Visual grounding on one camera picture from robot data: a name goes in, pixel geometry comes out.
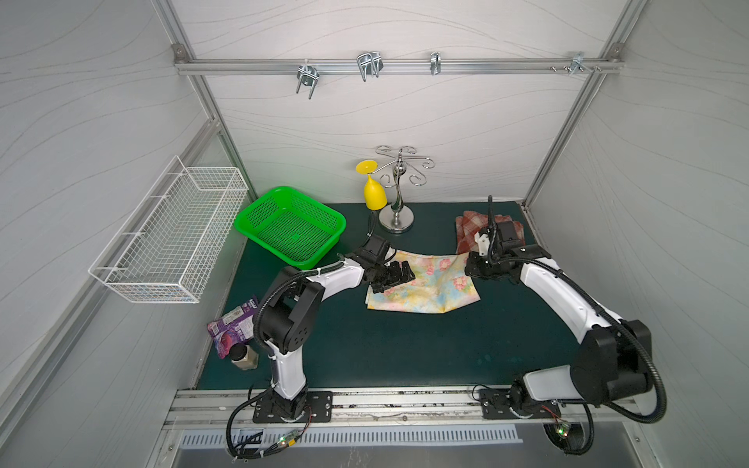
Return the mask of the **pastel floral skirt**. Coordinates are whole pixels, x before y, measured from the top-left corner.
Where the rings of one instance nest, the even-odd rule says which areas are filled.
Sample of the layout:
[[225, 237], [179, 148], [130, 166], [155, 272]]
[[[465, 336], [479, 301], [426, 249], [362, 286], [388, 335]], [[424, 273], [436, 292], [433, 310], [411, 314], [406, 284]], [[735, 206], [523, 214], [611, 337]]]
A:
[[473, 280], [465, 274], [467, 253], [418, 255], [398, 252], [394, 259], [407, 261], [415, 280], [379, 294], [368, 289], [369, 309], [420, 314], [444, 314], [481, 300]]

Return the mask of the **red plaid skirt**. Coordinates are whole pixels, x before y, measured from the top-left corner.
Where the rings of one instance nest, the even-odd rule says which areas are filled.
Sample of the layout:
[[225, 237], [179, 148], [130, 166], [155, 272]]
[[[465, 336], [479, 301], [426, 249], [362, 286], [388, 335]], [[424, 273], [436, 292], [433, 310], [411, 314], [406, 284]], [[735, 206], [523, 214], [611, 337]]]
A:
[[[456, 218], [456, 254], [467, 254], [469, 252], [479, 251], [479, 246], [475, 240], [475, 235], [483, 228], [488, 226], [489, 218], [486, 214], [480, 214], [475, 211], [464, 211], [461, 216]], [[518, 238], [522, 244], [525, 244], [525, 231], [521, 222], [513, 220], [511, 216], [495, 216], [497, 223], [512, 222]]]

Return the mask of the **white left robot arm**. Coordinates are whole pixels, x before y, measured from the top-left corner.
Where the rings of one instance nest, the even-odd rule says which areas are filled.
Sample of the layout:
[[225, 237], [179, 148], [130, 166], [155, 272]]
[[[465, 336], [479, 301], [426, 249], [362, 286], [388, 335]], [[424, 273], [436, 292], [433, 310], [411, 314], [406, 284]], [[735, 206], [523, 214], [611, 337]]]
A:
[[302, 347], [311, 337], [322, 303], [336, 294], [367, 285], [375, 294], [415, 280], [407, 261], [386, 263], [340, 257], [323, 267], [283, 268], [261, 300], [254, 338], [271, 360], [271, 386], [285, 403], [302, 399], [307, 380]]

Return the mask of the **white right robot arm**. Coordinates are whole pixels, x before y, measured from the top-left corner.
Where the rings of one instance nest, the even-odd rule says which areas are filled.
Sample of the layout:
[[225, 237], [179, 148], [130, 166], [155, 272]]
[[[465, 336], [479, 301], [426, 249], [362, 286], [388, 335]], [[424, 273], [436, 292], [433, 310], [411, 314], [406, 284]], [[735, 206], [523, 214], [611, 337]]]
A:
[[593, 300], [562, 273], [546, 253], [530, 255], [528, 248], [489, 262], [479, 253], [468, 255], [465, 273], [473, 278], [517, 279], [534, 291], [569, 328], [579, 349], [569, 365], [527, 372], [520, 387], [532, 401], [583, 401], [594, 406], [645, 394], [653, 377], [645, 360], [623, 333], [616, 320], [651, 351], [651, 332], [640, 321], [626, 321]]

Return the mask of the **chrome cup holder stand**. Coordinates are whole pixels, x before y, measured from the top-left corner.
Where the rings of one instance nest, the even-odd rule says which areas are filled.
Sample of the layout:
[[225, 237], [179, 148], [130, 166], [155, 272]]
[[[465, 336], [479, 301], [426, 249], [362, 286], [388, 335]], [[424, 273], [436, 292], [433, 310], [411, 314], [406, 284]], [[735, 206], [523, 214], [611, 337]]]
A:
[[395, 200], [380, 210], [378, 219], [380, 225], [389, 233], [403, 234], [411, 229], [415, 221], [413, 211], [406, 205], [402, 183], [405, 177], [413, 186], [423, 186], [427, 184], [426, 175], [419, 169], [421, 166], [425, 170], [431, 170], [435, 167], [432, 158], [417, 154], [413, 146], [401, 146], [394, 149], [387, 145], [380, 145], [376, 148], [376, 154], [390, 159], [381, 168], [376, 169], [375, 174], [382, 173], [385, 169], [390, 169], [391, 173], [384, 174], [380, 177], [380, 183], [384, 188], [395, 190]]

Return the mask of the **yellow plastic goblet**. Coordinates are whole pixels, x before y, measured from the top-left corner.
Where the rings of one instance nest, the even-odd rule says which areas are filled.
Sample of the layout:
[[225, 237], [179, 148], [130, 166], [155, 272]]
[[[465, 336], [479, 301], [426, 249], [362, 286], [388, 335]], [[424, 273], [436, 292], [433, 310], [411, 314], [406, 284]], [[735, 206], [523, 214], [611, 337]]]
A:
[[387, 205], [387, 195], [384, 187], [375, 181], [372, 174], [378, 169], [378, 163], [374, 160], [365, 160], [357, 164], [356, 172], [367, 177], [364, 186], [364, 199], [367, 208], [377, 212]]

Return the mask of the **green plastic basket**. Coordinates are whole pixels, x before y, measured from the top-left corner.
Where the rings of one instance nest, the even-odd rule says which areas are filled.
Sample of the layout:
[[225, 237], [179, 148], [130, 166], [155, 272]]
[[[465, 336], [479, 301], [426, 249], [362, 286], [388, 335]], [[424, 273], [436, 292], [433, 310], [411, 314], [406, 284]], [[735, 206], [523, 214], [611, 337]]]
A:
[[331, 251], [346, 226], [343, 214], [288, 186], [269, 190], [234, 220], [238, 232], [304, 270]]

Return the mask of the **purple snack packet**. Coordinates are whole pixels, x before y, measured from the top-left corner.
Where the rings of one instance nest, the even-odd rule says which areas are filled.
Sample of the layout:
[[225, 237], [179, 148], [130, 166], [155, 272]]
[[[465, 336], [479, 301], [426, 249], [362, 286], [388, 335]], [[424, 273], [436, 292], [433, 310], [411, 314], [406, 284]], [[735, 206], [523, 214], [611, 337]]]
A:
[[236, 306], [222, 317], [208, 323], [207, 331], [214, 341], [218, 358], [229, 355], [230, 348], [254, 337], [254, 317], [259, 311], [256, 296]]

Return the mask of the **brown capped bottle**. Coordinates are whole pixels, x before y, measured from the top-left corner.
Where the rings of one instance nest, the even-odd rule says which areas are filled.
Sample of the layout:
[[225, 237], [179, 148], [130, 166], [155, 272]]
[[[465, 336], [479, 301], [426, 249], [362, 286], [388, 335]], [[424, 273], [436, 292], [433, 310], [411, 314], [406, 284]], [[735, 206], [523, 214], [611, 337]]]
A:
[[259, 354], [247, 343], [232, 345], [227, 356], [242, 371], [255, 370], [259, 366]]

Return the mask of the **metal hook clamp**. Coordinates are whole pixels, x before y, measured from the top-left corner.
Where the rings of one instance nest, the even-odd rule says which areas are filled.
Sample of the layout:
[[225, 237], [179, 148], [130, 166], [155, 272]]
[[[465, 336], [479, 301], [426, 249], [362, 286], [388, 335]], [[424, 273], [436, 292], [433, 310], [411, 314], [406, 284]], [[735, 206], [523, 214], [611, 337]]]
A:
[[439, 52], [433, 52], [430, 55], [430, 73], [432, 76], [437, 76], [441, 73], [442, 69], [442, 57]]

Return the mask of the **metal u-bolt clamp middle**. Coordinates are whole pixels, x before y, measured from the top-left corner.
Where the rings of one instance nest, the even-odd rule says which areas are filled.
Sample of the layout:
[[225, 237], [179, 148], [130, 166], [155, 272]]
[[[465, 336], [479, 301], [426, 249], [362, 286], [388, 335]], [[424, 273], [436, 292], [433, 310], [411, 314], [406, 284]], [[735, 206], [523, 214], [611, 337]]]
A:
[[379, 78], [383, 68], [382, 54], [377, 51], [363, 53], [357, 57], [356, 64], [364, 82], [370, 76]]

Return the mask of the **metal u-bolt clamp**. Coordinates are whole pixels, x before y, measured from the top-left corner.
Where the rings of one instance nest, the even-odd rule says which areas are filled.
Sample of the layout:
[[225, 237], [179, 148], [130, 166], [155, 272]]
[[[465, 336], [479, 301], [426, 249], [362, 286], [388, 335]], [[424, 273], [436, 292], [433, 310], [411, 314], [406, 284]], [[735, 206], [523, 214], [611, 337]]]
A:
[[364, 82], [370, 76], [379, 78], [383, 68], [382, 54], [377, 51], [363, 53], [357, 57], [356, 64]]
[[320, 79], [320, 73], [318, 69], [314, 66], [311, 66], [310, 64], [303, 64], [298, 68], [296, 79], [298, 79], [298, 84], [296, 84], [296, 93], [299, 94], [302, 87], [307, 88], [307, 98], [312, 99]]

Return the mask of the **metal u-bolt clamp left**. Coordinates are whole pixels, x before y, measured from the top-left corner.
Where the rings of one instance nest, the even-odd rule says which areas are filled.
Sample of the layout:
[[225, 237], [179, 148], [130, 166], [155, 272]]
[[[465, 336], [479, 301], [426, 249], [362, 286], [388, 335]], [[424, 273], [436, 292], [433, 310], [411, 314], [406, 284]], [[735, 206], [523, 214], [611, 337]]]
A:
[[310, 64], [303, 64], [298, 68], [296, 79], [298, 79], [298, 84], [296, 84], [296, 93], [299, 94], [302, 87], [307, 88], [307, 98], [312, 99], [320, 79], [320, 73], [318, 69], [314, 66], [311, 66]]

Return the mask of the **white vent strip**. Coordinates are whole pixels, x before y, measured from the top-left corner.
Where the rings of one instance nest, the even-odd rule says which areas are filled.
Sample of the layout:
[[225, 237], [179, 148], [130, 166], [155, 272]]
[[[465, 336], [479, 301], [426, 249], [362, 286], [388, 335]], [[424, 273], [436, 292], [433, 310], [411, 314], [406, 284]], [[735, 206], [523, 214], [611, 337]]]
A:
[[[263, 438], [255, 447], [267, 448], [292, 429], [240, 429], [232, 433], [237, 444], [256, 433]], [[321, 425], [309, 428], [298, 444], [302, 448], [344, 447], [463, 447], [523, 444], [514, 424], [444, 426], [360, 426]], [[181, 437], [182, 450], [220, 450], [226, 448], [224, 430], [190, 430]]]

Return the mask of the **metal bracket right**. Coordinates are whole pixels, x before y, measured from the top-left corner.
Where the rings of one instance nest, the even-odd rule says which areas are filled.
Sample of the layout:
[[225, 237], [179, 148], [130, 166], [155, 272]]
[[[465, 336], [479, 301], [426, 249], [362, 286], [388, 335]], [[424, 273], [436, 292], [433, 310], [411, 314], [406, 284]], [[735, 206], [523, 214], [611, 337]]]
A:
[[600, 73], [602, 68], [600, 66], [590, 66], [585, 62], [585, 54], [583, 52], [576, 53], [569, 64], [562, 67], [550, 66], [549, 68], [553, 73], [563, 73], [569, 76], [575, 74], [594, 74]]

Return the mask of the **aluminium crossbar rail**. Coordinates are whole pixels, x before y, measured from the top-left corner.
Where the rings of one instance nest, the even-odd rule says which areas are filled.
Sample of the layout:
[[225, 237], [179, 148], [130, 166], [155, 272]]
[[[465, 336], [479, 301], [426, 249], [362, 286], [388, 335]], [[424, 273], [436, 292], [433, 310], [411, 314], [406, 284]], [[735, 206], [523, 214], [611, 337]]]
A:
[[[489, 75], [489, 74], [561, 74], [553, 73], [550, 66], [562, 67], [572, 58], [446, 58], [442, 56], [439, 75]], [[383, 58], [382, 75], [424, 75], [430, 73], [430, 57], [427, 58]], [[625, 68], [623, 60], [600, 60], [585, 58], [590, 66], [600, 66], [600, 73], [618, 73]], [[295, 76], [298, 68], [310, 64], [321, 76], [358, 75], [354, 58], [308, 58], [307, 60], [188, 60], [176, 64], [181, 75], [267, 75]]]

